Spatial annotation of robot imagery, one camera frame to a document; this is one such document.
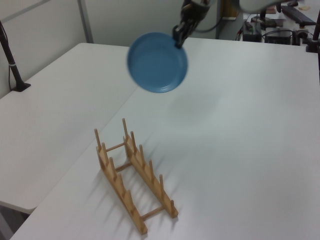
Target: black device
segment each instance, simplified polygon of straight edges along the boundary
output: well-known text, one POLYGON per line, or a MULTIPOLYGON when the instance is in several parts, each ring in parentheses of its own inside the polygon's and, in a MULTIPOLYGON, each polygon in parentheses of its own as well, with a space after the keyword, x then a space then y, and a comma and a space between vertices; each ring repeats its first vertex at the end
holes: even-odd
MULTIPOLYGON (((278 3, 276 5, 276 10, 279 13, 281 13, 281 4, 280 3, 278 3)), ((263 30, 265 30, 266 28, 276 28, 278 26, 276 20, 266 17, 266 14, 267 14, 267 9, 262 10, 260 12, 260 16, 254 16, 253 18, 251 18, 251 22, 260 23, 261 29, 263 29, 263 30)))
POLYGON ((289 18, 299 24, 300 28, 305 26, 316 25, 316 23, 292 6, 281 6, 282 12, 289 18))
POLYGON ((318 53, 318 56, 320 58, 319 34, 320 34, 320 10, 319 10, 318 19, 316 21, 316 25, 314 28, 313 37, 312 39, 308 38, 308 41, 307 41, 308 46, 306 46, 306 49, 305 49, 308 53, 318 53))
POLYGON ((181 48, 185 40, 191 35, 199 23, 206 17, 210 9, 210 1, 202 0, 194 2, 184 0, 181 8, 181 21, 172 29, 172 37, 175 40, 175 46, 181 48))
POLYGON ((298 1, 292 1, 292 2, 289 2, 287 5, 288 5, 289 7, 296 7, 296 6, 298 6, 299 4, 298 4, 298 1))
POLYGON ((13 76, 14 76, 14 79, 16 82, 16 86, 12 89, 12 91, 22 92, 25 89, 27 89, 28 87, 30 87, 31 84, 25 83, 21 79, 21 76, 18 71, 18 67, 16 65, 14 56, 12 55, 10 47, 9 47, 9 42, 8 42, 8 38, 6 35, 6 31, 5 31, 4 26, 2 25, 1 21, 0 21, 0 42, 1 42, 4 54, 6 56, 6 59, 8 60, 9 67, 11 68, 11 71, 13 73, 13 76))
POLYGON ((256 42, 260 43, 262 39, 261 26, 259 22, 247 22, 243 23, 242 27, 242 40, 244 42, 256 42))
POLYGON ((292 32, 292 45, 294 46, 300 46, 300 39, 302 39, 302 43, 304 43, 305 40, 308 40, 308 33, 309 31, 306 30, 298 30, 292 32))
POLYGON ((286 28, 268 28, 265 31, 264 42, 267 44, 290 45, 291 35, 291 31, 286 28))

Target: electronic equipment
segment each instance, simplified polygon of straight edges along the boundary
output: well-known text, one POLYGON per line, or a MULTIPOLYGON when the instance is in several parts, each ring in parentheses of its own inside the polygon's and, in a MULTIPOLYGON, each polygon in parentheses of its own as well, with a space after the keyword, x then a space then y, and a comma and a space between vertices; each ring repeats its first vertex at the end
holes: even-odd
POLYGON ((289 29, 267 28, 267 30, 265 31, 264 42, 267 44, 290 45, 291 36, 292 36, 292 33, 290 32, 289 29))
POLYGON ((244 42, 256 42, 260 43, 262 39, 261 26, 259 22, 247 22, 243 23, 242 27, 242 40, 244 42))
POLYGON ((316 23, 304 15, 299 10, 295 9, 292 6, 281 6, 282 12, 294 20, 297 24, 299 24, 300 28, 304 28, 305 26, 309 25, 316 25, 316 23))

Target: black cable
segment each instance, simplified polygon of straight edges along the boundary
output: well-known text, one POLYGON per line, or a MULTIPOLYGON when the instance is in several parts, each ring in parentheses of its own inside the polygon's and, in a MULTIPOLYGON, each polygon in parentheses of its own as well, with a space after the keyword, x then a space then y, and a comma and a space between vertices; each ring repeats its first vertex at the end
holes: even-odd
POLYGON ((265 36, 267 36, 269 34, 275 34, 275 33, 280 33, 280 32, 291 32, 291 33, 293 33, 292 30, 285 30, 285 29, 284 30, 274 30, 274 31, 270 31, 270 32, 267 32, 267 33, 263 34, 262 37, 265 37, 265 36))
POLYGON ((205 33, 211 32, 212 30, 216 29, 218 27, 218 25, 221 23, 221 21, 222 21, 222 19, 224 17, 225 8, 226 8, 226 3, 223 4, 222 14, 221 14, 221 17, 220 17, 219 21, 213 27, 211 27, 211 28, 209 28, 207 30, 197 30, 197 29, 195 29, 194 31, 196 33, 205 34, 205 33))
POLYGON ((246 19, 246 21, 248 22, 248 20, 249 20, 249 18, 250 18, 250 16, 252 15, 252 13, 251 14, 249 14, 249 16, 248 16, 248 18, 246 19))
POLYGON ((8 77, 8 82, 9 82, 9 88, 10 88, 10 91, 12 91, 12 89, 11 89, 11 83, 10 83, 10 66, 9 66, 9 77, 8 77))

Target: desk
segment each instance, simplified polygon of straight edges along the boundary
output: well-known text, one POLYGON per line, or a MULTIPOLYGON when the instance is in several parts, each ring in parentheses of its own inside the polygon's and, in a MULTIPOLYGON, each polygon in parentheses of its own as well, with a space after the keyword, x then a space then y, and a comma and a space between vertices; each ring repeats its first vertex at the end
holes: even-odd
MULTIPOLYGON (((184 47, 189 69, 182 84, 162 94, 137 88, 99 133, 107 147, 119 144, 126 118, 156 176, 163 174, 179 215, 171 219, 162 211, 146 220, 148 239, 317 240, 317 54, 195 38, 184 47), (250 61, 257 52, 264 57, 250 61)), ((146 237, 100 170, 96 145, 88 146, 12 240, 146 237)), ((125 157, 123 149, 108 155, 116 166, 125 157)), ((159 206, 132 168, 122 176, 141 214, 159 206)))
POLYGON ((127 51, 79 44, 0 99, 0 205, 30 214, 133 93, 127 51))

